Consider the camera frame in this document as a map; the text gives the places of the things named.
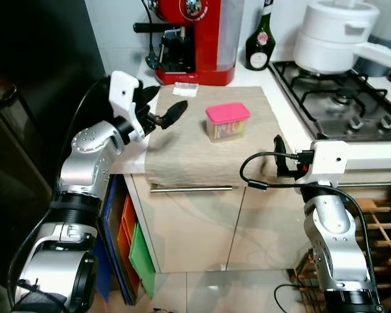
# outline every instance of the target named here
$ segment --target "cabinet door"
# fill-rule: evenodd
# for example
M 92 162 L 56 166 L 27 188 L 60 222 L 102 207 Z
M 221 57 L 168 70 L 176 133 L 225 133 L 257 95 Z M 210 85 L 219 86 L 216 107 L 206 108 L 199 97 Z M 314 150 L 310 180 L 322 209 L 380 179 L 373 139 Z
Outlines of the cabinet door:
M 295 267 L 311 247 L 303 229 L 303 206 L 292 188 L 247 188 L 227 269 Z
M 161 272 L 226 268 L 244 188 L 153 194 L 133 179 Z

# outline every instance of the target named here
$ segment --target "gas stove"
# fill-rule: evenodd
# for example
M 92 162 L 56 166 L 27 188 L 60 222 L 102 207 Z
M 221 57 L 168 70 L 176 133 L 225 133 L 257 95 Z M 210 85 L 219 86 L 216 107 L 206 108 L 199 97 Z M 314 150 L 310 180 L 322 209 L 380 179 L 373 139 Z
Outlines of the gas stove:
M 353 70 L 337 75 L 308 72 L 294 62 L 270 69 L 316 139 L 346 142 L 391 141 L 391 102 L 368 76 Z

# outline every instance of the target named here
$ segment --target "cable connector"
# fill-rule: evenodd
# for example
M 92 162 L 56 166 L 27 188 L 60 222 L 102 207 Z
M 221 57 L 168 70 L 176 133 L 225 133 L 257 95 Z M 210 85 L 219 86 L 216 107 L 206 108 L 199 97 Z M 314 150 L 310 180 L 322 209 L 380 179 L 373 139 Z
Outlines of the cable connector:
M 149 49 L 149 54 L 145 58 L 145 62 L 149 68 L 156 70 L 158 68 L 158 57 L 156 56 L 153 48 Z
M 297 153 L 296 159 L 301 164 L 311 164 L 313 163 L 313 159 L 314 159 L 314 150 L 303 150 Z
M 254 179 L 250 179 L 248 181 L 248 187 L 256 188 L 259 190 L 266 190 L 268 189 L 268 183 L 264 181 L 256 181 Z

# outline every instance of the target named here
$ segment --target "orange folder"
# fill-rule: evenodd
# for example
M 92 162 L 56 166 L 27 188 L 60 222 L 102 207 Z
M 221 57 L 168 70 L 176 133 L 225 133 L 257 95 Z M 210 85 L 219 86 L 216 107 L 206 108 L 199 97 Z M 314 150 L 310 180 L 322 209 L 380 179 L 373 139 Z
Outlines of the orange folder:
M 133 230 L 134 230 L 135 223 L 136 223 L 135 209 L 133 208 L 133 204 L 132 201 L 130 200 L 130 196 L 127 195 L 126 201 L 124 203 L 122 222 L 119 227 L 119 232 L 117 233 L 117 245 L 119 246 L 120 255 L 124 264 L 124 268 L 126 269 L 127 275 L 129 277 L 130 284 L 132 285 L 133 292 L 137 297 L 140 278 L 129 261 L 130 243 L 132 242 L 131 239 L 133 237 Z

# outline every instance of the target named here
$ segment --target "stove knob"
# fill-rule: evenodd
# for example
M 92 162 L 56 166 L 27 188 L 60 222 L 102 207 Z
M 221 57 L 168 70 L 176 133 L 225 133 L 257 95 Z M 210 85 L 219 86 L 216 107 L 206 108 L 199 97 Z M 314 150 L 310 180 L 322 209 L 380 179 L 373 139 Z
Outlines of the stove knob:
M 385 129 L 391 129 L 391 115 L 385 114 L 384 117 L 381 119 L 381 125 Z
M 364 126 L 364 121 L 359 115 L 354 115 L 350 120 L 349 120 L 349 126 L 353 130 L 360 130 L 362 126 Z

